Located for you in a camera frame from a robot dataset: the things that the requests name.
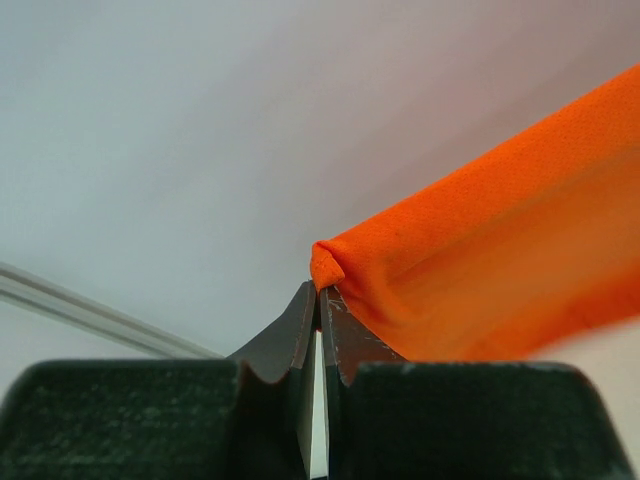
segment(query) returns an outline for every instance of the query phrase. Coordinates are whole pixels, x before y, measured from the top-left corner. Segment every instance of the orange cloth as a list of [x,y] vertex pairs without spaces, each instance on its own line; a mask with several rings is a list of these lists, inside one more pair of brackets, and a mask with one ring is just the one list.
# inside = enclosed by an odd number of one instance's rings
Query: orange cloth
[[317,242],[311,273],[414,361],[522,358],[640,313],[640,65]]

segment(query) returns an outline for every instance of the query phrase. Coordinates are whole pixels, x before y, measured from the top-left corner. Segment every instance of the orange towel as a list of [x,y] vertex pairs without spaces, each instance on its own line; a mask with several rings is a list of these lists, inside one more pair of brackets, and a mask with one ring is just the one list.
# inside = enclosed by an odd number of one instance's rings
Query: orange towel
[[640,65],[312,249],[410,360],[522,358],[640,313]]

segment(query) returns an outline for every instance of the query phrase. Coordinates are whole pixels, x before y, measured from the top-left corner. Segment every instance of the orange fabric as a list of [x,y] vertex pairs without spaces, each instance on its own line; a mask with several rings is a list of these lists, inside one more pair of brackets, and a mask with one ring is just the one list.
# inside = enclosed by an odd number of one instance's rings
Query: orange fabric
[[640,66],[312,249],[414,361],[509,360],[640,313]]

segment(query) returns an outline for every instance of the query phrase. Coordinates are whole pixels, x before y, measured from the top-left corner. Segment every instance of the blurred orange cloth edge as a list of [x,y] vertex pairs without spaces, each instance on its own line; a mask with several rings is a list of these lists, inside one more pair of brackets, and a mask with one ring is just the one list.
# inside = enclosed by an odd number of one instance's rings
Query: blurred orange cloth edge
[[523,358],[640,313],[640,65],[316,242],[311,274],[413,361]]

